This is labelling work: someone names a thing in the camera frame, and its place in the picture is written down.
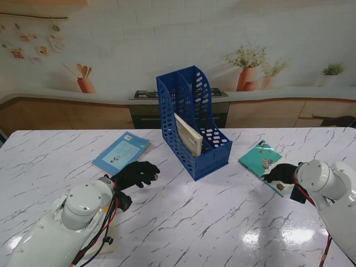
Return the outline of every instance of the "black gloved hand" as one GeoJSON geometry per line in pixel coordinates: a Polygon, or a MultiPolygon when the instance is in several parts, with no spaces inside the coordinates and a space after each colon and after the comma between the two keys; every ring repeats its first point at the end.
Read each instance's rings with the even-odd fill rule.
{"type": "Polygon", "coordinates": [[[285,184],[294,184],[293,175],[297,166],[282,163],[275,166],[269,174],[262,175],[262,179],[268,183],[281,181],[285,184]]]}
{"type": "Polygon", "coordinates": [[[133,185],[143,188],[143,182],[150,185],[151,181],[157,180],[157,174],[160,170],[156,165],[148,161],[135,161],[126,165],[118,174],[111,177],[111,180],[116,183],[117,190],[121,191],[133,185]]]}

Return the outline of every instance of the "kitchen counter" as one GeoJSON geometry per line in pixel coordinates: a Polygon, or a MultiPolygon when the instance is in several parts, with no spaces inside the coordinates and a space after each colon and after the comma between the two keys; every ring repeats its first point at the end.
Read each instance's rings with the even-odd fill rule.
{"type": "MultiPolygon", "coordinates": [[[[91,164],[125,130],[17,131],[0,149],[0,262],[68,188],[104,174],[91,164]]],[[[117,218],[114,253],[87,266],[319,266],[327,232],[310,204],[282,198],[238,158],[266,140],[284,161],[342,160],[356,167],[355,129],[223,129],[234,141],[229,164],[194,182],[160,130],[130,130],[150,139],[140,160],[161,170],[117,218]]],[[[325,267],[352,267],[332,242],[325,267]]]]}
{"type": "MultiPolygon", "coordinates": [[[[273,90],[256,90],[252,92],[226,92],[228,97],[213,98],[213,103],[268,100],[279,98],[329,98],[356,100],[356,86],[340,86],[333,88],[317,86],[286,86],[273,90]]],[[[99,95],[81,92],[59,91],[46,89],[40,93],[28,90],[26,93],[13,93],[0,98],[0,104],[16,97],[48,98],[57,100],[80,101],[89,103],[105,103],[113,105],[158,105],[158,100],[130,100],[130,95],[99,95]]]]}

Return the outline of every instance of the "blue plastic file organizer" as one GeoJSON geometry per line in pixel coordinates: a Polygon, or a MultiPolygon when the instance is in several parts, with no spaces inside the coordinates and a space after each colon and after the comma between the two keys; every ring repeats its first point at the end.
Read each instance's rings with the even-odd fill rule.
{"type": "Polygon", "coordinates": [[[163,138],[193,179],[228,164],[233,143],[215,125],[210,85],[204,73],[191,66],[156,79],[163,138]],[[194,157],[180,139],[174,113],[203,136],[199,157],[194,157]]]}

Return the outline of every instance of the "blue book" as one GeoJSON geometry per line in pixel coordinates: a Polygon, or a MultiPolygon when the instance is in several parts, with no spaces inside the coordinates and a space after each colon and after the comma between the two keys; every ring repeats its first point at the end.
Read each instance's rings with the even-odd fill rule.
{"type": "MultiPolygon", "coordinates": [[[[239,162],[249,171],[254,173],[259,179],[261,179],[262,175],[265,174],[267,170],[269,170],[269,167],[272,164],[275,164],[281,158],[281,155],[279,155],[273,148],[271,148],[266,143],[266,141],[262,140],[247,154],[240,158],[239,162]]],[[[268,182],[265,183],[283,197],[281,190],[276,187],[278,182],[272,182],[271,184],[268,182]]]]}
{"type": "Polygon", "coordinates": [[[149,140],[125,132],[124,135],[100,154],[93,161],[93,164],[108,174],[115,175],[127,164],[136,161],[145,152],[149,144],[149,140]]]}

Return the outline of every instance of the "green book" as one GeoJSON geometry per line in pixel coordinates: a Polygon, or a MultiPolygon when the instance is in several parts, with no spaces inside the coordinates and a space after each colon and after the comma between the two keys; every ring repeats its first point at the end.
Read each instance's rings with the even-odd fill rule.
{"type": "MultiPolygon", "coordinates": [[[[269,170],[272,164],[275,164],[282,158],[274,149],[272,149],[266,141],[262,140],[245,156],[239,159],[239,162],[244,165],[249,171],[254,173],[259,179],[269,170]]],[[[273,184],[265,182],[270,188],[276,191],[283,197],[281,191],[273,184]]]]}

